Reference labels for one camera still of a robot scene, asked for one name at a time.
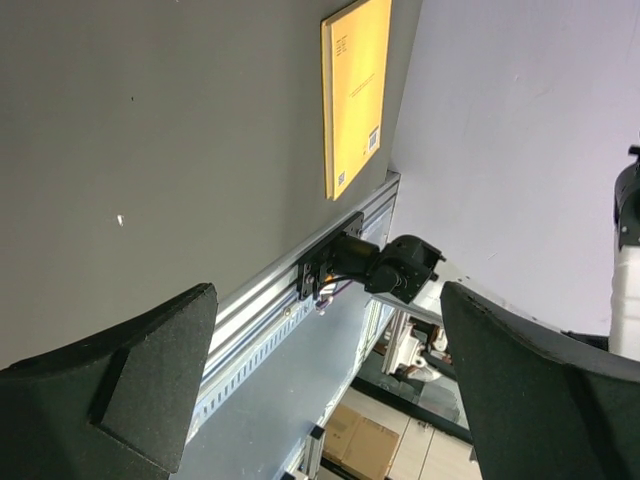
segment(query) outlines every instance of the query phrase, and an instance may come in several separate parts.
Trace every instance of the barcode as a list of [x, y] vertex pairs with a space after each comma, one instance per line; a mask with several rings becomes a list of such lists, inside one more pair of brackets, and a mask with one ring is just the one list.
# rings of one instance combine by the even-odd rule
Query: barcode
[[378, 132], [380, 131], [379, 127], [373, 129], [373, 132], [369, 134], [369, 150], [367, 153], [371, 152], [378, 146]]

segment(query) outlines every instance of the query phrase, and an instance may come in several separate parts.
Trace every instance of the white robot part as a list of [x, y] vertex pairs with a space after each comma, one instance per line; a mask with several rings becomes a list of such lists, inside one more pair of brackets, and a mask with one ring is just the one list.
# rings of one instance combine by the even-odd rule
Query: white robot part
[[609, 351], [640, 361], [640, 247], [614, 251]]
[[438, 328], [436, 338], [431, 342], [431, 346], [438, 352], [444, 352], [449, 346], [449, 339], [444, 328]]

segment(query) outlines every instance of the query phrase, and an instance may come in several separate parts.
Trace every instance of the yellow book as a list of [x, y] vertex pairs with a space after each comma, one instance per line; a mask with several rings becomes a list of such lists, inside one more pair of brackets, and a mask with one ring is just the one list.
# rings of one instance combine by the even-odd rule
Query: yellow book
[[380, 148], [392, 0], [358, 0], [322, 22], [327, 198]]

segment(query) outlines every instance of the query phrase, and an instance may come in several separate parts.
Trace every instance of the black clamp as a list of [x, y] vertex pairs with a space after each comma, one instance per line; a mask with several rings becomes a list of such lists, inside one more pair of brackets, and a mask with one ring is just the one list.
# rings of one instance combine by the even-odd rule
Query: black clamp
[[326, 235], [307, 252], [298, 265], [301, 299], [318, 298], [329, 283], [352, 280], [373, 294], [391, 293], [410, 303], [429, 280], [438, 261], [445, 261], [437, 248], [418, 237], [404, 235], [380, 248], [360, 238], [364, 214], [358, 212]]

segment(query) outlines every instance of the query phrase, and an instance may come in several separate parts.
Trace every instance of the black foam pad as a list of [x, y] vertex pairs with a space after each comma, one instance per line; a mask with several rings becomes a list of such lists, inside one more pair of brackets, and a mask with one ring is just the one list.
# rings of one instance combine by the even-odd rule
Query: black foam pad
[[640, 364], [447, 283], [442, 317], [484, 480], [640, 478]]
[[2, 478], [166, 479], [177, 471], [217, 312], [198, 285], [0, 372]]

